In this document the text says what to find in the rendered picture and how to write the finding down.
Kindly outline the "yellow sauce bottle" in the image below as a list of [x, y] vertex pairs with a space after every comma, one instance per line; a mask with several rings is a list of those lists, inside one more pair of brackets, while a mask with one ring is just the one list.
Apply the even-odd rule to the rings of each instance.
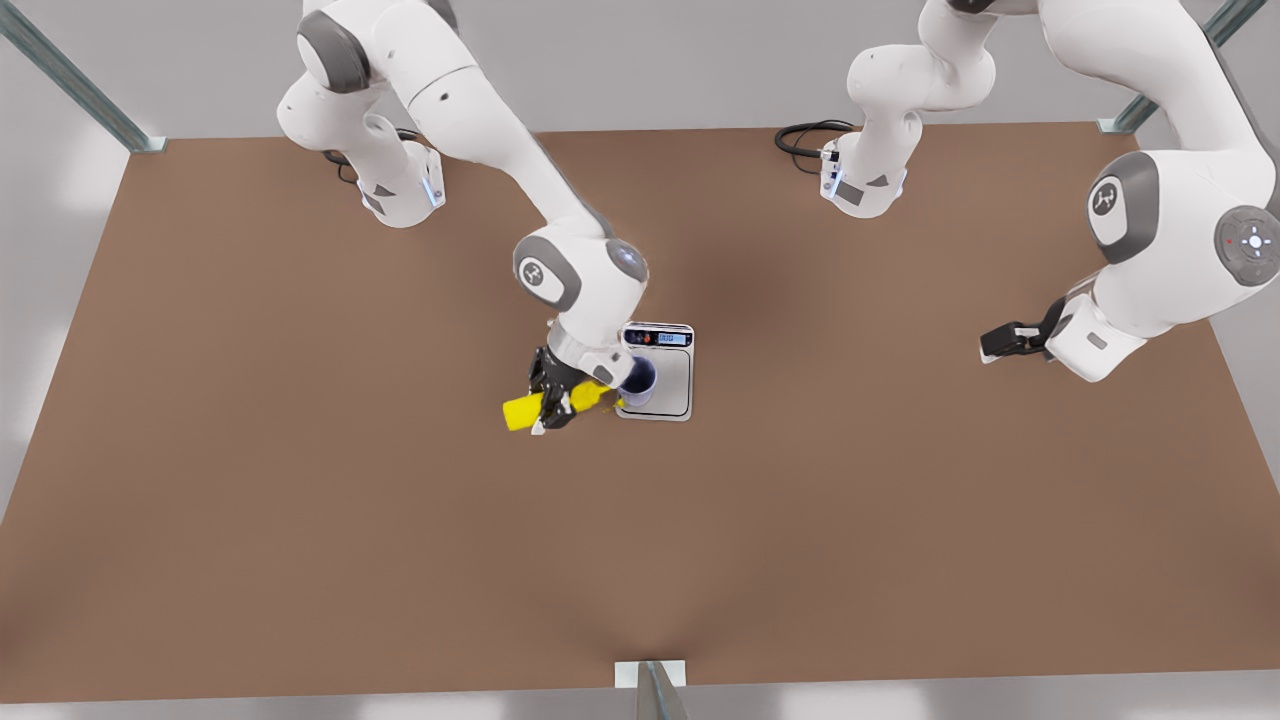
[[[591, 407], [595, 407], [603, 400], [608, 400], [612, 407], [623, 407], [618, 393], [596, 380], [588, 379], [582, 384], [577, 386], [571, 393], [571, 404], [577, 411], [576, 416]], [[513, 398], [504, 402], [502, 411], [507, 428], [509, 430], [522, 430], [526, 428], [531, 429], [539, 415], [540, 401], [541, 393], [531, 393], [529, 391], [527, 395], [521, 398]]]

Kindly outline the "blue cup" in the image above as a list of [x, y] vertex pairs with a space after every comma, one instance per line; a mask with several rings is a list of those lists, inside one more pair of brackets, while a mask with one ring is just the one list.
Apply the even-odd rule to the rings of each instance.
[[627, 379], [620, 386], [618, 396], [623, 406], [640, 407], [649, 401], [657, 384], [654, 363], [641, 355], [634, 356], [634, 365]]

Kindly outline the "silver digital kitchen scale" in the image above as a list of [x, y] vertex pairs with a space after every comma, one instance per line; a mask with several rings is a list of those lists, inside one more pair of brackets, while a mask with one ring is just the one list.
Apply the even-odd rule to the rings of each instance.
[[655, 384], [640, 406], [631, 406], [620, 397], [614, 414], [628, 420], [686, 421], [692, 415], [694, 328], [630, 322], [622, 337], [636, 357], [645, 357], [654, 365]]

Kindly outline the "silver frame post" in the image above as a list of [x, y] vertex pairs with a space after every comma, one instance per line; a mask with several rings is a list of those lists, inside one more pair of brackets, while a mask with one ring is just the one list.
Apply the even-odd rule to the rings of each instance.
[[678, 694], [686, 685], [685, 660], [614, 662], [614, 688], [635, 689], [636, 720], [689, 720]]
[[1219, 50], [1271, 0], [1222, 0], [1206, 26], [1188, 18], [1175, 0], [1115, 3], [1116, 20], [1134, 20], [1135, 28], [1106, 29], [1102, 38], [1117, 40], [1115, 50], [1079, 56], [1076, 69], [1121, 85], [1137, 94], [1117, 115], [1097, 120], [1103, 135], [1133, 135], [1158, 108], [1175, 124], [1178, 110], [1194, 111], [1202, 92], [1212, 109], [1233, 111], [1240, 105], [1228, 86]]
[[0, 35], [129, 152], [165, 150], [165, 137], [143, 132], [12, 0], [0, 0]]

